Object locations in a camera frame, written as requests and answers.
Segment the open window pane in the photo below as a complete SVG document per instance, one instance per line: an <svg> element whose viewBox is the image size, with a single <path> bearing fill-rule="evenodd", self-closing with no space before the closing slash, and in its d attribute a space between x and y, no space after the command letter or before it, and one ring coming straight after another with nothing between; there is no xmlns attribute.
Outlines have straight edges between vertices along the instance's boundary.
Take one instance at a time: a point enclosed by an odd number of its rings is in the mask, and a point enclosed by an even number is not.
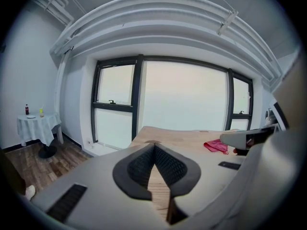
<svg viewBox="0 0 307 230"><path fill-rule="evenodd" d="M97 102L131 105L134 65L101 69Z"/></svg>
<svg viewBox="0 0 307 230"><path fill-rule="evenodd" d="M248 128L248 119L233 119L231 122L230 129L240 129L240 130L247 130Z"/></svg>
<svg viewBox="0 0 307 230"><path fill-rule="evenodd" d="M143 65L139 130L223 130L226 73L192 64L147 61Z"/></svg>
<svg viewBox="0 0 307 230"><path fill-rule="evenodd" d="M234 113L249 114L248 84L234 78Z"/></svg>
<svg viewBox="0 0 307 230"><path fill-rule="evenodd" d="M131 143L132 113L96 109L95 114L98 142L127 148Z"/></svg>

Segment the bottle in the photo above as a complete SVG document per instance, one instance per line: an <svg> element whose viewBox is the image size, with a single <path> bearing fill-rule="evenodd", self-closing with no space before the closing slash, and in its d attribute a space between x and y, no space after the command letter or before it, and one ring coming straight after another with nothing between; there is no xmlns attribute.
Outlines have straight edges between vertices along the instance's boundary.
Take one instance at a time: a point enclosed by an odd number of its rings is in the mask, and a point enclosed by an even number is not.
<svg viewBox="0 0 307 230"><path fill-rule="evenodd" d="M28 104L25 105L25 114L29 115L29 107Z"/></svg>
<svg viewBox="0 0 307 230"><path fill-rule="evenodd" d="M42 109L42 108L39 109L39 116L40 116L40 117L43 117L43 116L44 116L44 113L43 113L43 109Z"/></svg>

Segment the table base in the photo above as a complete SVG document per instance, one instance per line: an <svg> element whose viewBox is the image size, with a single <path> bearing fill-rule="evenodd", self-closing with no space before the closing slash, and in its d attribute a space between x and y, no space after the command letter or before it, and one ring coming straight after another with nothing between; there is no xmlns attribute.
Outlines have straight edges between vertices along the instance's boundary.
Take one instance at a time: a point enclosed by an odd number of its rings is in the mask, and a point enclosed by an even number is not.
<svg viewBox="0 0 307 230"><path fill-rule="evenodd" d="M54 154L56 154L56 152L57 152L56 147L54 146L47 147L44 144L44 147L38 151L38 156L42 159L47 159L47 158L52 157Z"/></svg>

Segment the black vent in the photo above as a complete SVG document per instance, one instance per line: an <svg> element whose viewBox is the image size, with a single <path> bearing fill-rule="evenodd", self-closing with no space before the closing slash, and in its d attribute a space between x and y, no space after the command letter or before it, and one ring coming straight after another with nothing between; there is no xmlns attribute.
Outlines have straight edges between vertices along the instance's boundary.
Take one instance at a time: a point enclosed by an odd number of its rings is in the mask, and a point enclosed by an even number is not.
<svg viewBox="0 0 307 230"><path fill-rule="evenodd" d="M54 219L64 222L72 210L75 208L87 187L73 185L68 191L49 209L48 215Z"/></svg>

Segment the black window frame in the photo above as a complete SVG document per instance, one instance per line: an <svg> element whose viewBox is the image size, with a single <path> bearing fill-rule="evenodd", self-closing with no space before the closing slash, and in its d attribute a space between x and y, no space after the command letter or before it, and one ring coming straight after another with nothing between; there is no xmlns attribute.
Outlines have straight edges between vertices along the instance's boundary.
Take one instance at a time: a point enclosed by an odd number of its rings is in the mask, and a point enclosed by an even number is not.
<svg viewBox="0 0 307 230"><path fill-rule="evenodd" d="M248 84L248 92L250 96L248 114L234 113L234 98L235 98L234 78ZM229 89L229 95L228 95L229 99L228 99L228 112L227 112L225 130L230 130L233 119L247 119L248 120L247 130L250 130L251 121L253 118L253 106L254 106L253 80L243 76L240 73L234 72L232 69L228 69L228 89Z"/></svg>
<svg viewBox="0 0 307 230"><path fill-rule="evenodd" d="M92 126L92 136L93 136L94 143L98 142L96 138L96 123L95 123L95 109L96 108L132 113L131 140L133 140L136 137L142 64L143 64L143 55L138 55L136 57L122 57L122 58L103 60L103 61L97 62L95 72L94 72L94 79L93 79L93 86L92 86L92 98L91 98L91 126ZM130 105L97 102L98 87L99 87L99 81L100 81L100 71L106 68L120 67L120 66L126 66L126 65L134 65Z"/></svg>
<svg viewBox="0 0 307 230"><path fill-rule="evenodd" d="M170 61L177 63L185 63L192 64L197 66L202 66L222 72L226 72L228 74L228 110L227 110L227 119L225 124L225 130L229 130L231 127L231 122L233 119L248 119L248 128L250 129L251 120L253 116L253 81L245 77L244 75L233 71L232 69L227 69L225 67L221 67L212 63L194 60L183 57L169 57L169 56L144 56L138 55L133 57L121 57L115 59L108 59L103 61L98 61L93 79L92 86L92 98L91 98L91 126L92 126L92 135L93 142L98 142L96 139L96 124L95 124L95 109L106 109L113 111L121 111L121 112L129 112L132 113L132 135L131 140L133 140L137 135L137 123L138 123L138 106L139 106L139 96L140 96L140 82L141 82L141 74L142 74L142 65L144 61ZM133 65L134 64L134 74L133 74L133 82L132 82L132 94L131 94L131 104L130 105L121 105L121 104L109 104L109 103L98 103L97 102L97 94L98 87L100 81L100 71L102 69L110 68L110 67L118 67L125 65ZM248 84L249 90L249 114L234 114L234 78L239 79Z"/></svg>

